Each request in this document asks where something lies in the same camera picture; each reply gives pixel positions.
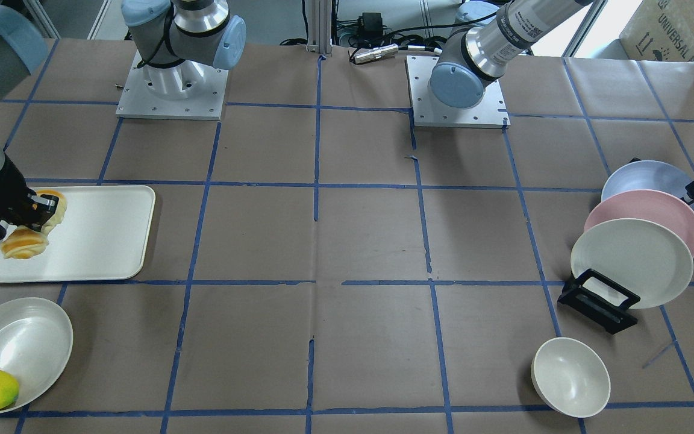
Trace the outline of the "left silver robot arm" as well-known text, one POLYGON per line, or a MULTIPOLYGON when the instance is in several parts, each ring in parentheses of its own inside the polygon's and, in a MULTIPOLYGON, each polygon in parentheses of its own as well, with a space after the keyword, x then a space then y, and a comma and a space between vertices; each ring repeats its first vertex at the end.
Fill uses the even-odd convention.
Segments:
POLYGON ((446 106, 468 109, 505 74, 507 63, 561 25, 589 1, 510 1, 498 7, 466 1, 433 67, 429 86, 446 106))

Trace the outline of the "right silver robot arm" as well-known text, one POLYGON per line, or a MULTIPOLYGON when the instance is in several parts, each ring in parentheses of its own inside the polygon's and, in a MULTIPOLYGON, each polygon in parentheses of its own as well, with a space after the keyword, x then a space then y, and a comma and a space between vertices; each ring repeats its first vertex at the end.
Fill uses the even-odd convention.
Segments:
MULTIPOLYGON (((0 101, 46 61, 45 36, 124 39, 137 44, 136 71, 159 97, 176 97, 170 74, 185 80, 191 64, 228 71, 240 60, 247 25, 226 1, 0 1, 0 101)), ((0 240, 5 224, 48 234, 68 201, 36 192, 0 146, 0 240)))

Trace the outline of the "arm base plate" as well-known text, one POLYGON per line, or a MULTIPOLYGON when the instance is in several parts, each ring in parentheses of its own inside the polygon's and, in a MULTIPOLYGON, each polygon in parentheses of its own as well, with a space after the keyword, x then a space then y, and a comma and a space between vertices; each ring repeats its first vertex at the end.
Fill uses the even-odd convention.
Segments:
POLYGON ((195 61, 170 69, 138 68, 133 58, 116 116, 126 119, 220 121, 230 72, 195 61))
POLYGON ((509 127, 499 83, 485 86, 454 61, 407 57, 408 92, 416 127, 509 127))

